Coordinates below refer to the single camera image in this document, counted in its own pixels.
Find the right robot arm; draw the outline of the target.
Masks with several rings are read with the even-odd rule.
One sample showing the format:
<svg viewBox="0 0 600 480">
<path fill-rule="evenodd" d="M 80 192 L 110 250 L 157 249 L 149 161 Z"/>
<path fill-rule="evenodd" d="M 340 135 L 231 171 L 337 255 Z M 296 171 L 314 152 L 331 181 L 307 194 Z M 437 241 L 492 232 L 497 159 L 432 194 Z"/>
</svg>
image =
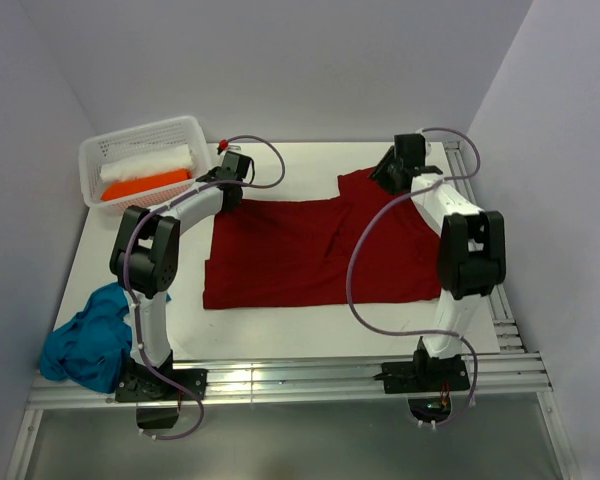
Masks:
<svg viewBox="0 0 600 480">
<path fill-rule="evenodd" d="M 475 143 L 454 129 L 437 127 L 464 140 L 473 150 L 474 170 L 446 174 L 429 162 L 431 130 L 399 134 L 370 174 L 391 195 L 408 195 L 416 209 L 439 235 L 436 274 L 441 286 L 434 328 L 419 335 L 414 352 L 413 378 L 432 390 L 456 368 L 466 348 L 465 334 L 482 299 L 506 276 L 505 224 L 501 213 L 472 203 L 455 184 L 474 177 L 481 166 Z"/>
</svg>

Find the white plastic basket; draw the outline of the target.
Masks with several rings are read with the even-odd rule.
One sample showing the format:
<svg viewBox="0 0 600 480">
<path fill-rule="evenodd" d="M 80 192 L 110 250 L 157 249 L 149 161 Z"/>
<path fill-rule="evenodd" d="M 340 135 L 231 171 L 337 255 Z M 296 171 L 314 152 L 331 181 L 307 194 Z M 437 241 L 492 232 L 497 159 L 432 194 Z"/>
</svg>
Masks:
<svg viewBox="0 0 600 480">
<path fill-rule="evenodd" d="M 192 116 L 181 116 L 91 137 L 78 153 L 81 191 L 91 209 L 115 215 L 130 205 L 148 207 L 184 192 L 214 166 L 204 133 Z M 123 182 L 178 172 L 180 180 L 153 182 L 114 196 Z"/>
</svg>

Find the dark red t shirt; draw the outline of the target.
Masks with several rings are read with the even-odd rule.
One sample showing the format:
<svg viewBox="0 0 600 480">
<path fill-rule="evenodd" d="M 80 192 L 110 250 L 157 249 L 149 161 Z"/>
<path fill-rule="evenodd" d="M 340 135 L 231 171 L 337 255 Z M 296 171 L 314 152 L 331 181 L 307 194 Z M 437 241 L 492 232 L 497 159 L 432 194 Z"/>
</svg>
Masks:
<svg viewBox="0 0 600 480">
<path fill-rule="evenodd" d="M 216 215 L 205 263 L 207 310 L 410 303 L 440 295 L 438 235 L 414 203 L 392 200 L 367 169 L 341 175 L 326 200 L 244 200 Z"/>
</svg>

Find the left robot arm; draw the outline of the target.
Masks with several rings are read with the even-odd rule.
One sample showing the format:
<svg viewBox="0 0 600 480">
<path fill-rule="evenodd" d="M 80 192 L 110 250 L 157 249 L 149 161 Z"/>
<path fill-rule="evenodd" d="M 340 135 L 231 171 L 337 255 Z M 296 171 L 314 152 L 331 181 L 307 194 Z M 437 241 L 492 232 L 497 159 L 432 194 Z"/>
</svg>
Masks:
<svg viewBox="0 0 600 480">
<path fill-rule="evenodd" d="M 132 347 L 121 369 L 118 402 L 168 400 L 178 396 L 173 350 L 168 340 L 168 289 L 177 275 L 181 235 L 202 220 L 240 205 L 245 177 L 255 171 L 252 158 L 235 151 L 179 196 L 148 209 L 127 208 L 109 268 L 125 290 L 126 323 Z"/>
</svg>

